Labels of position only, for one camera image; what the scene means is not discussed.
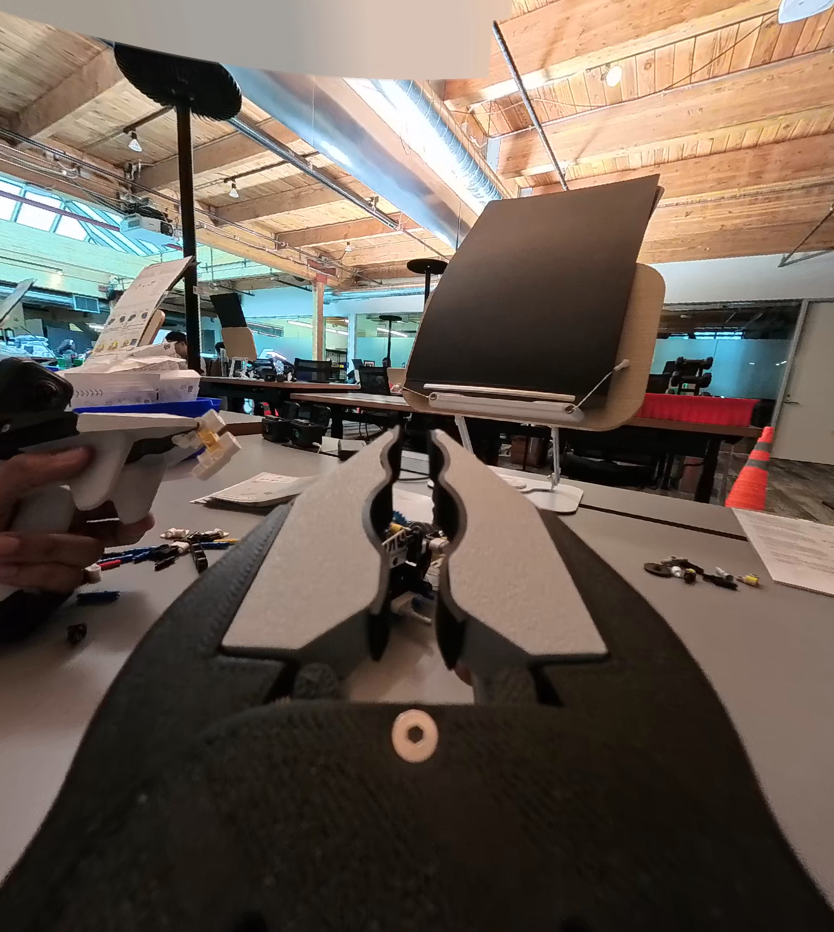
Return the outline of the small white brick piece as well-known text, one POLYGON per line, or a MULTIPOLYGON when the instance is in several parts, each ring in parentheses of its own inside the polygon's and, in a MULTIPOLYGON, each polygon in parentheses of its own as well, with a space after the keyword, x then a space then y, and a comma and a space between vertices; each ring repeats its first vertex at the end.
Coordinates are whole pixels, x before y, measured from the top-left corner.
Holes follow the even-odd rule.
POLYGON ((173 435, 172 442, 180 449, 196 453, 196 464, 190 475, 199 480, 208 480, 218 474, 242 450, 237 438, 229 432, 229 425, 216 410, 209 410, 197 418, 189 431, 173 435))

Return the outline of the pile of loose lego pieces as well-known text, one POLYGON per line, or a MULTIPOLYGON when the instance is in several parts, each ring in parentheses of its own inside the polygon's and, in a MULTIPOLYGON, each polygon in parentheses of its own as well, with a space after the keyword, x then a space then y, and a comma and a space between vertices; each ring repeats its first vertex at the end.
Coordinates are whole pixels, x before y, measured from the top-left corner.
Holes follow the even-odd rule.
POLYGON ((160 534, 158 542, 104 553, 86 573, 90 582, 98 582, 103 573, 120 566, 150 564, 155 571, 162 571, 188 557, 200 574, 209 567, 209 553, 227 551, 238 542, 240 538, 223 529, 171 528, 160 534))

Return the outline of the lego instruction booklet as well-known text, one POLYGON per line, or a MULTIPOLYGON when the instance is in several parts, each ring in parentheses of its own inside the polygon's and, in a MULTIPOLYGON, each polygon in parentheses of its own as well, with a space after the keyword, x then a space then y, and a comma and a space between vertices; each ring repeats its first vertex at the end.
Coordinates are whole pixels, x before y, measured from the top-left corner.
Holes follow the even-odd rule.
POLYGON ((241 483, 193 499, 192 504, 209 508, 235 511, 261 511, 293 501, 319 476, 290 476, 273 472, 260 472, 241 483))

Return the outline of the black floor lamp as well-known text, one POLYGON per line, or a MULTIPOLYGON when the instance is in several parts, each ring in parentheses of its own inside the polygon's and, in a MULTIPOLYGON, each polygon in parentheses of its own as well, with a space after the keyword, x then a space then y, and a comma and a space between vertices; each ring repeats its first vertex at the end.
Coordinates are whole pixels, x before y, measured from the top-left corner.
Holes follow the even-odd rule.
POLYGON ((130 46, 113 45, 121 74, 154 103, 176 114, 182 245, 189 264, 183 276, 188 367, 201 368, 201 315, 197 296, 197 241, 193 191, 191 118, 229 121, 242 108, 242 94, 222 64, 130 46))
POLYGON ((423 276, 423 312, 431 296, 431 284, 434 278, 440 277, 448 267, 446 259, 440 258, 415 258, 406 263, 408 272, 423 276))

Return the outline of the bundle of printed paper bags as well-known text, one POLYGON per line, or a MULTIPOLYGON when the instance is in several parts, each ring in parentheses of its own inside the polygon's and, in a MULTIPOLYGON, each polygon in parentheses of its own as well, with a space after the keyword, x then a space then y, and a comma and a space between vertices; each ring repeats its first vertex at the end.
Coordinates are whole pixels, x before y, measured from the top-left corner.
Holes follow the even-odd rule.
POLYGON ((174 346, 155 343, 165 323, 159 308, 194 262, 183 257, 146 266, 111 310, 93 350, 61 377, 73 388, 74 407, 181 402, 197 397, 200 375, 174 346))

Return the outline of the white door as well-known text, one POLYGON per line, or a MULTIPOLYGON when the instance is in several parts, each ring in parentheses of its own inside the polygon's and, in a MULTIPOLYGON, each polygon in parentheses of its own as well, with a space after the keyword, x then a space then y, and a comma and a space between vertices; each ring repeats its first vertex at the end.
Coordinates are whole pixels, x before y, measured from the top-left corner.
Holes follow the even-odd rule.
POLYGON ((809 302, 785 380, 774 458, 834 465, 834 302, 809 302))

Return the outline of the black board book stand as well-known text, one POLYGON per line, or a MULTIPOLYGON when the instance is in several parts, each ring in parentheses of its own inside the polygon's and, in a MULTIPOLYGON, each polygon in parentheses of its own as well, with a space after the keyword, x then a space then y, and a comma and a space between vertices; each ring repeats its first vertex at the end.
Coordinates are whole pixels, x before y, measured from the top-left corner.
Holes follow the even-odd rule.
POLYGON ((415 410, 550 429, 536 507, 573 514, 560 430, 608 432, 644 403, 665 297, 638 262, 662 196, 657 174, 489 203, 428 299, 403 396, 415 410))

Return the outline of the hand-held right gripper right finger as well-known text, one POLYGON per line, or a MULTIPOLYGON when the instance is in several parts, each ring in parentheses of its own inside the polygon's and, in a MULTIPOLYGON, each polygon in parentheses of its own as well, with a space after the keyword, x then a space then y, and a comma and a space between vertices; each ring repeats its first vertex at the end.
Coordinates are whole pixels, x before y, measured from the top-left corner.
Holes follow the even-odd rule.
POLYGON ((544 516, 441 430, 427 436, 434 521, 448 541, 435 635, 449 669, 598 662, 608 648, 544 516))

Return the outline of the zebra striped lego helicopter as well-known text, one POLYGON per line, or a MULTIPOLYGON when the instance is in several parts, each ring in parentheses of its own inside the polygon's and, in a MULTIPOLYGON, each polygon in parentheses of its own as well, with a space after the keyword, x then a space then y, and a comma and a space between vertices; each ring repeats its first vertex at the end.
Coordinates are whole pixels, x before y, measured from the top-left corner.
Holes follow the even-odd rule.
POLYGON ((449 544, 433 520, 412 519, 392 510, 383 539, 389 569, 388 612, 404 621, 433 625, 449 544))

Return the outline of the blue storage bin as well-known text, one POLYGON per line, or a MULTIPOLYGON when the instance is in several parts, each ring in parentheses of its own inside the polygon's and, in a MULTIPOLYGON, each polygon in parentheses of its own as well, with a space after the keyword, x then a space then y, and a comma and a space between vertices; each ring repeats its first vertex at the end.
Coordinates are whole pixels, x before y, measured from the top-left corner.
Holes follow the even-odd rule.
MULTIPOLYGON (((55 373, 55 374, 58 377, 62 378, 60 374, 58 373, 55 373)), ((202 416, 209 410, 219 411, 218 402, 212 402, 210 400, 200 399, 200 398, 196 400, 181 401, 181 402, 148 402, 148 403, 142 403, 142 404, 127 404, 127 405, 82 406, 79 408, 74 407, 72 403, 72 399, 73 399, 73 395, 72 395, 71 402, 69 405, 69 411, 76 416, 76 419, 77 419, 77 416, 81 413, 169 414, 169 415, 175 415, 175 416, 190 416, 194 418, 199 418, 200 416, 202 416)), ((43 450, 43 449, 64 450, 64 449, 70 449, 73 447, 74 446, 70 444, 70 439, 64 439, 61 441, 51 441, 43 445, 29 448, 24 452, 30 452, 33 450, 38 451, 38 450, 43 450)), ((190 457, 195 456, 195 455, 196 453, 193 452, 190 455, 190 457)))

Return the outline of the silver ventilation duct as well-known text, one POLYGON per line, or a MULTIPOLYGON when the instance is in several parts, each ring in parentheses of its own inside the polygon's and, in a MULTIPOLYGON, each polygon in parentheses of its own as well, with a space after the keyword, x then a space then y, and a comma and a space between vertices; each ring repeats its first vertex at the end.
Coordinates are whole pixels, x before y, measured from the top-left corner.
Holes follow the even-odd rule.
POLYGON ((229 69, 247 100, 449 247, 512 197, 426 81, 229 69))

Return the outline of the printed paper sheet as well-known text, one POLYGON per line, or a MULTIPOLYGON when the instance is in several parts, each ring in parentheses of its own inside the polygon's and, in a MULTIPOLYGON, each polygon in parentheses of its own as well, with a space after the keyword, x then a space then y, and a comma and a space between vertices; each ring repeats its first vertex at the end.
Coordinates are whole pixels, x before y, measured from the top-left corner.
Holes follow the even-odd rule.
POLYGON ((834 598, 834 527, 734 509, 775 583, 834 598))

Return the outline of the small lego parts cluster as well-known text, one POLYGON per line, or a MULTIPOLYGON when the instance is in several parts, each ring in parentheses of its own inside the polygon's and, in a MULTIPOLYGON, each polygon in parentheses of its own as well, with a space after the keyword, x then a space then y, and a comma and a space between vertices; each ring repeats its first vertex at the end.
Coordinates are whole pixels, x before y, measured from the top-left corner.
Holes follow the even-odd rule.
POLYGON ((663 579, 678 579, 687 585, 703 581, 728 591, 737 591, 740 587, 760 588, 761 585, 760 577, 755 574, 737 576, 718 566, 713 570, 707 570, 692 560, 680 556, 671 556, 660 562, 645 563, 644 571, 663 579))

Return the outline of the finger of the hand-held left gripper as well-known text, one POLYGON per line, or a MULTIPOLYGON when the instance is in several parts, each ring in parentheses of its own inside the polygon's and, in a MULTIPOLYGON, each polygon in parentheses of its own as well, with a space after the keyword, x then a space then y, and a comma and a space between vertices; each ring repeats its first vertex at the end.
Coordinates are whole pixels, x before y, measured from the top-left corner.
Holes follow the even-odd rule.
POLYGON ((74 447, 91 449, 86 469, 69 481, 75 506, 90 512, 112 504, 130 525, 149 512, 166 471, 197 450, 200 420, 169 414, 81 413, 74 447))

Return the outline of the orange traffic cone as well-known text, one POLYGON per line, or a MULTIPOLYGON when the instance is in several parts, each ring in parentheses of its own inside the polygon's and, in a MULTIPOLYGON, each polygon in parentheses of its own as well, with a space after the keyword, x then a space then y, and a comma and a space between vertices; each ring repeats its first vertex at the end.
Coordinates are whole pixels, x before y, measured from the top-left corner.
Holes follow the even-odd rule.
POLYGON ((727 508, 755 512, 763 512, 766 509, 773 440, 773 426, 764 427, 748 460, 726 495, 727 508))

